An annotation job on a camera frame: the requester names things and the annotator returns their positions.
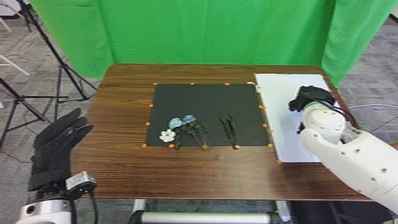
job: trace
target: tripod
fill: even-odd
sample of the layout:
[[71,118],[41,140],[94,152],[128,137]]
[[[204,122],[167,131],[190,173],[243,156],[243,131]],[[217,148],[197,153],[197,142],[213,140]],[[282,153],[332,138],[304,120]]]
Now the tripod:
[[[50,108],[50,104],[51,102],[48,103],[46,105],[46,108],[44,108],[44,111],[43,113],[37,111],[37,109],[34,108],[34,106],[28,104],[27,100],[25,99],[50,99],[53,100],[55,98],[67,98],[64,96],[23,96],[16,93],[14,89],[11,88],[7,82],[3,81],[3,79],[0,78],[0,86],[3,86],[7,92],[5,94],[12,97],[14,101],[12,101],[12,107],[11,107],[11,113],[9,113],[9,119],[7,119],[7,122],[5,122],[5,128],[3,128],[3,134],[2,134],[2,138],[0,138],[0,149],[2,149],[2,146],[3,146],[3,141],[5,141],[5,137],[7,137],[7,133],[11,131],[14,131],[18,128],[25,127],[27,125],[30,125],[32,123],[35,123],[37,121],[46,121],[51,123],[51,121],[48,120],[48,118],[44,117],[44,114],[46,114],[46,111],[48,111],[48,108]],[[14,118],[14,113],[16,113],[16,107],[18,105],[23,105],[25,108],[28,109],[30,113],[34,114],[35,116],[35,119],[27,121],[23,124],[19,124],[18,126],[14,126],[11,128],[11,122],[12,122],[12,118]]]
[[[32,15],[32,12],[30,12],[30,7],[28,5],[25,4],[23,0],[16,0],[19,5],[21,5],[21,11],[23,11],[23,15],[27,16],[27,19],[28,19],[28,22],[32,23],[37,31],[39,31],[39,34],[41,34],[41,38],[46,42],[46,45],[48,45],[48,48],[51,50],[51,53],[53,53],[53,56],[57,58],[57,61],[59,61],[59,79],[57,79],[57,97],[55,97],[55,120],[59,118],[59,104],[66,103],[66,102],[71,102],[71,101],[85,101],[91,99],[91,96],[87,96],[87,93],[85,93],[85,90],[83,90],[83,83],[89,85],[89,87],[98,90],[96,86],[91,84],[91,82],[87,81],[87,79],[80,76],[80,74],[76,73],[76,71],[73,70],[71,66],[66,64],[62,58],[60,58],[60,55],[59,55],[59,52],[55,50],[55,47],[53,47],[53,44],[50,42],[50,39],[48,39],[48,36],[46,36],[46,33],[41,29],[41,26],[39,26],[39,23],[37,23],[37,20],[34,18],[34,15]],[[64,98],[60,97],[60,89],[62,89],[62,84],[60,84],[60,80],[62,80],[62,74],[66,73],[66,76],[71,80],[71,83],[73,83],[73,86],[76,88],[76,91],[80,93],[80,99],[71,99],[71,100],[59,100],[59,98]]]

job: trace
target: chair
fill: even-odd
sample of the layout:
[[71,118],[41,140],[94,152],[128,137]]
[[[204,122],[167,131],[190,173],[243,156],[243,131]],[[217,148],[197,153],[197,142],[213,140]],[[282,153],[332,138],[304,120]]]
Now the chair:
[[21,67],[12,63],[12,61],[5,58],[3,55],[0,55],[0,59],[5,61],[5,64],[0,64],[0,67],[2,66],[12,66],[19,72],[25,74],[25,75],[30,75],[28,72],[21,69]]
[[[25,19],[23,15],[19,14],[19,12],[14,10],[11,5],[2,0],[0,0],[0,5],[5,6],[11,9],[11,11],[16,13],[16,15]],[[12,33],[11,27],[9,27],[2,17],[0,17],[0,23],[2,23],[3,27],[5,27],[5,30]]]

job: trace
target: white paper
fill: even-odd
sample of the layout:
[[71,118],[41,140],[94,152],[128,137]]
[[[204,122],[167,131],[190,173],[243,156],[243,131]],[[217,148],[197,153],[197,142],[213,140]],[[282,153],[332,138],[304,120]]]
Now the white paper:
[[288,103],[297,97],[302,86],[329,90],[320,74],[256,74],[263,105],[266,106],[268,125],[274,131],[274,144],[281,162],[320,162],[306,150],[297,134],[302,113],[291,112]]

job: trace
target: black glove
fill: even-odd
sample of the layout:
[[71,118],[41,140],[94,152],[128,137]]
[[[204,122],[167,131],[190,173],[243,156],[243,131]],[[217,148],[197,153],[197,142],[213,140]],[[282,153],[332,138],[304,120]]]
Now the black glove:
[[28,191],[39,190],[50,183],[64,182],[71,177],[71,150],[92,130],[80,114],[78,108],[50,124],[35,137]]
[[332,93],[314,86],[302,86],[297,97],[290,101],[290,110],[300,112],[307,104],[314,101],[322,101],[332,106],[336,101]]

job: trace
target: white robotic arm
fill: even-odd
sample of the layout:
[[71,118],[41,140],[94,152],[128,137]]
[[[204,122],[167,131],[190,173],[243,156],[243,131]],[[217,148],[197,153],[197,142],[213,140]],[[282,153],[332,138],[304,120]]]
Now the white robotic arm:
[[67,200],[41,201],[21,207],[16,224],[71,224],[71,212],[71,202]]
[[302,113],[302,144],[350,188],[398,213],[398,151],[313,102]]

